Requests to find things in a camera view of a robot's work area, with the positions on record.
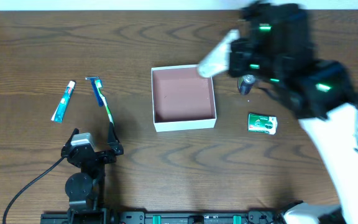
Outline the white cosmetic tube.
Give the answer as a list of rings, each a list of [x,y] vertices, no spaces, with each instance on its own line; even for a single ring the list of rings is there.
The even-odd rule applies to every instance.
[[[240,37],[238,29],[230,30],[223,39],[198,64],[198,74],[203,78],[212,78],[229,69],[231,43]]]

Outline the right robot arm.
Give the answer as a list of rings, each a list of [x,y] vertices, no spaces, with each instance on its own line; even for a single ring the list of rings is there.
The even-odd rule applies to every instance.
[[[255,1],[241,11],[247,37],[232,41],[229,74],[270,83],[317,148],[339,205],[297,202],[282,223],[358,223],[358,92],[343,64],[315,57],[308,13],[295,3]]]

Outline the green soap packet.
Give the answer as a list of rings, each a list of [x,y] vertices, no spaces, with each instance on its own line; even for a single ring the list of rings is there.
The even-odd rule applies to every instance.
[[[277,132],[278,121],[275,116],[249,113],[248,131],[274,135]]]

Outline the green toothpaste tube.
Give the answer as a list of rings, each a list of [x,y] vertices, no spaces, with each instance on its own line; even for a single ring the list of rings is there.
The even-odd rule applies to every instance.
[[[67,110],[67,106],[70,102],[70,98],[74,92],[76,85],[76,81],[70,81],[65,89],[65,92],[54,112],[54,114],[51,117],[51,120],[56,123],[62,123],[63,118],[65,115],[65,112]]]

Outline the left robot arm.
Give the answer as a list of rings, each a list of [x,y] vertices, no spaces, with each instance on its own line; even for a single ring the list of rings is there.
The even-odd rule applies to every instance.
[[[68,178],[65,193],[69,198],[68,223],[116,223],[116,214],[104,206],[105,165],[116,162],[124,148],[114,130],[108,127],[108,146],[105,151],[96,151],[90,133],[74,129],[62,147],[61,156],[80,169]]]

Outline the clear spray bottle dark liquid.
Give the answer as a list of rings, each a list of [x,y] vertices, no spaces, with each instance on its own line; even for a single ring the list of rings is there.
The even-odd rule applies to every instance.
[[[247,95],[251,91],[256,78],[253,75],[244,75],[237,80],[237,89],[241,95]]]

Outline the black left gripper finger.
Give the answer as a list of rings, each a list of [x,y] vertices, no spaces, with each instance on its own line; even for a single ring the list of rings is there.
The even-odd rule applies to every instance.
[[[115,155],[123,155],[124,148],[116,135],[112,122],[109,123],[108,128],[108,145]]]
[[[75,128],[69,137],[68,141],[65,143],[66,146],[71,146],[71,140],[73,139],[73,136],[79,133],[79,129]]]

